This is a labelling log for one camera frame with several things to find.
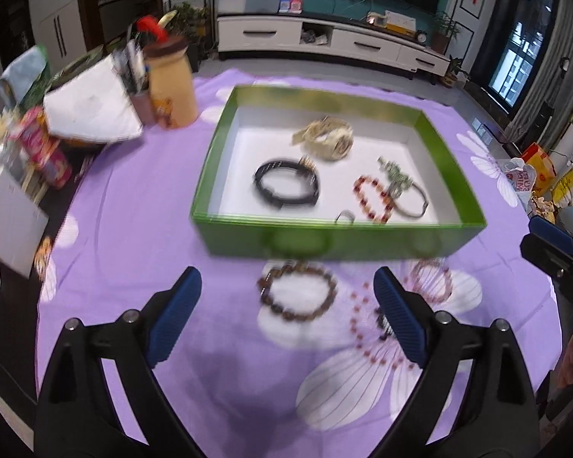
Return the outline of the silver bangle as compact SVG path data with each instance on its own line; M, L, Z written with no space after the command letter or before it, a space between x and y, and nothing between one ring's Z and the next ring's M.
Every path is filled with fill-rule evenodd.
M420 219L429 208L429 198L425 191L415 182L410 184L393 182L389 185L388 194L398 214L409 219Z

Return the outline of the potted plant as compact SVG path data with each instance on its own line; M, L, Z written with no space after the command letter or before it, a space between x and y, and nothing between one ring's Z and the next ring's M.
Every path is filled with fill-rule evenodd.
M213 45L209 10L183 2L170 12L173 17L166 28L172 35L185 37L188 43L186 55L191 70L197 73L202 61L208 58Z
M461 33L461 24L448 13L436 13L432 19L431 49L444 55L450 42Z

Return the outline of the green cardboard box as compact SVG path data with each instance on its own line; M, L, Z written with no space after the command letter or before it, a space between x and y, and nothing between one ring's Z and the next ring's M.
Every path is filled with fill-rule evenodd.
M354 144L339 161L307 155L292 135L324 117L349 122ZM396 162L429 198L420 219L401 216L378 158ZM314 207L275 209L253 188L272 159L306 158L320 178ZM329 91L238 86L224 105L191 205L209 252L239 258L384 261L447 256L486 218L431 115L416 106Z

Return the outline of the yellow bear bottle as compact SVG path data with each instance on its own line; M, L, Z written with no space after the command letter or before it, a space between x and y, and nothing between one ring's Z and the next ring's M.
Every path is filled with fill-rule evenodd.
M136 28L154 38L142 48L142 53L148 67L149 95L159 124L168 129L188 127L199 117L199 110L186 55L186 37L170 34L152 16L138 19Z

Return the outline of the cream white wristwatch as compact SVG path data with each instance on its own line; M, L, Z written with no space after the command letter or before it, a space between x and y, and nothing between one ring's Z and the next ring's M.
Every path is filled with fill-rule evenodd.
M292 144L301 145L304 152L324 161L339 161L346 157L354 144L354 130L345 120L324 117L310 122L292 135Z

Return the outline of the white small box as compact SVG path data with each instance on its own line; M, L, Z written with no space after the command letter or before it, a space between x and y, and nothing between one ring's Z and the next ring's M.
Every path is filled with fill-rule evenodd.
M46 214L0 166L0 262L29 278L47 222Z

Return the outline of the pink yogurt cup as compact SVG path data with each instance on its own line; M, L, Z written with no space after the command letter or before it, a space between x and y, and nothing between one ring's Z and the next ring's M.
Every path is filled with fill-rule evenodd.
M17 140L29 159L42 166L58 146L56 139L48 134L48 125L42 106L28 110L19 122Z
M39 162L39 169L45 181L53 188L61 189L67 184L72 175L72 168L59 142L54 142L48 147Z

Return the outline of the green jade pendant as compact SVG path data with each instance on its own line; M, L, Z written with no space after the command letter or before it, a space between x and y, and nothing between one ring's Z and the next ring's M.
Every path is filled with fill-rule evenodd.
M400 191L405 191L412 187L413 179L403 172L396 162L386 160L384 157L379 157L378 163L385 173L390 187Z

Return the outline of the plastic bag of snacks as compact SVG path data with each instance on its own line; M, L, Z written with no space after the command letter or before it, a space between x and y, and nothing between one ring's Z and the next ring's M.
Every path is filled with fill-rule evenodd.
M501 159L498 166L529 216L555 223L561 210L573 207L573 161L558 171L551 156L532 144L523 157Z

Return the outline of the white paper sheet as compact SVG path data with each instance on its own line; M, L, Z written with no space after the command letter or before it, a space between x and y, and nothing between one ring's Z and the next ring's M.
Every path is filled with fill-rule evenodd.
M43 99L48 134L62 140L112 144L137 139L142 123L106 57Z

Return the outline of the purple floral tablecloth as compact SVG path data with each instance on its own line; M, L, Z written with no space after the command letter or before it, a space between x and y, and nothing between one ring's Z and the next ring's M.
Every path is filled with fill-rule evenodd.
M381 339L373 263L336 263L337 297L318 321L297 326L266 311L257 279L266 261L217 258L189 218L196 180L228 95L254 77L229 70L199 79L202 114L185 129L149 129L105 150L84 177L55 240L39 304L37 367L44 370L69 318L88 325L140 308L193 266L202 296L156 375L211 457L365 457L419 376ZM437 309L515 330L534 385L562 349L550 280L520 254L528 218L488 148L454 109L375 88L327 83L339 93L416 105L439 125L487 226L449 258L401 261L393 271Z

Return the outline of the black wristwatch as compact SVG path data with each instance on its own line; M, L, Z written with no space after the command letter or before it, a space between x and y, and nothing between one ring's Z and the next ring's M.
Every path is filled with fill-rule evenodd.
M275 209L314 207L320 197L320 178L306 158L272 159L256 169L253 188L265 204Z

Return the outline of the pen holder cup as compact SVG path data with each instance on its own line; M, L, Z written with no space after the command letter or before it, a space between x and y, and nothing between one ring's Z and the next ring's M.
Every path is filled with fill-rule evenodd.
M144 64L144 54L133 39L128 40L124 48L112 53L117 73L128 92L130 101L144 126L156 123L151 97L147 67Z

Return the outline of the potted plant right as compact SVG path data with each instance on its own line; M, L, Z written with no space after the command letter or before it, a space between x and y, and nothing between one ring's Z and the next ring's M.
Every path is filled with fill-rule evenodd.
M448 13L436 13L432 19L431 49L444 55L450 42L461 33L461 24Z

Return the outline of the white TV cabinet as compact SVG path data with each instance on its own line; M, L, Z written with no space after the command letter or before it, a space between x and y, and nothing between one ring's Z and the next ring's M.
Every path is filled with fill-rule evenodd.
M424 71L442 77L450 60L379 29L309 17L222 15L217 18L218 52L309 54Z

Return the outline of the small alarm clock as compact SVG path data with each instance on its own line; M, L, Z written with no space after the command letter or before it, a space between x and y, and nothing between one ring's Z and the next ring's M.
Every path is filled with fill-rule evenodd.
M416 42L420 45L425 45L427 42L427 33L425 31L417 31L415 34Z

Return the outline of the potted plant left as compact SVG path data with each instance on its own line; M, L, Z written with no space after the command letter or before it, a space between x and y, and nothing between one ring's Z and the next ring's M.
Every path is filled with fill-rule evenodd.
M186 55L191 70L197 73L202 61L208 58L213 45L209 10L183 2L170 12L173 17L166 28L172 35L185 37L188 43Z

